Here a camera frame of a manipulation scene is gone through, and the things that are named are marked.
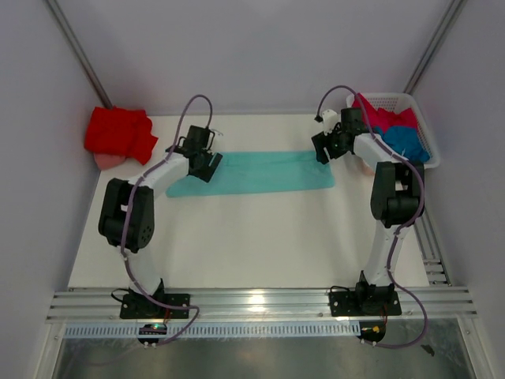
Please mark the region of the teal t shirt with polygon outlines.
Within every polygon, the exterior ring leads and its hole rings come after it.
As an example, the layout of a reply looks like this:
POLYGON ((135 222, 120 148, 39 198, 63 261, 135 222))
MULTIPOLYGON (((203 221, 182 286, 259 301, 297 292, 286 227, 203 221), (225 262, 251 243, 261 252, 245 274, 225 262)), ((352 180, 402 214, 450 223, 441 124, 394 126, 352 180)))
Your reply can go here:
POLYGON ((329 189, 335 178, 314 151, 225 152, 211 181, 187 176, 166 190, 178 197, 281 193, 329 189))

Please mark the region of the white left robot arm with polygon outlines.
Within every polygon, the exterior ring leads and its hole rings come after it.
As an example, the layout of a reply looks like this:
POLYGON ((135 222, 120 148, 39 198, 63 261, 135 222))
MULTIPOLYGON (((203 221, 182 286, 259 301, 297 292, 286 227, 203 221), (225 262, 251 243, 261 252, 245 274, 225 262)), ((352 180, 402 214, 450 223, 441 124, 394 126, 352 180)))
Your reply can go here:
POLYGON ((155 199, 187 176, 211 181, 223 157, 211 151, 214 137, 215 131, 208 127, 190 126, 187 135, 144 174, 107 183, 98 231, 109 245, 119 248, 129 277, 120 318, 154 319, 167 313, 189 316, 188 297, 171 300, 166 295, 148 246, 155 232, 155 199))

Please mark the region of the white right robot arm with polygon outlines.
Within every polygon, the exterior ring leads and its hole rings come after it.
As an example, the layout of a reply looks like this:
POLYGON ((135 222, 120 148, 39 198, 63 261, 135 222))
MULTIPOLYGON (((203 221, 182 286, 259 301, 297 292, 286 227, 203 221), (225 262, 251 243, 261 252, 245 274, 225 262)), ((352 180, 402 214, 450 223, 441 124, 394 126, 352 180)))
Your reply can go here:
POLYGON ((397 157, 368 129, 359 108, 318 111, 315 120, 323 127, 312 137, 319 163, 351 153, 374 172, 370 208, 376 231, 371 253, 353 289, 329 290, 331 315, 399 316, 394 271, 403 240, 424 211, 424 165, 397 157))

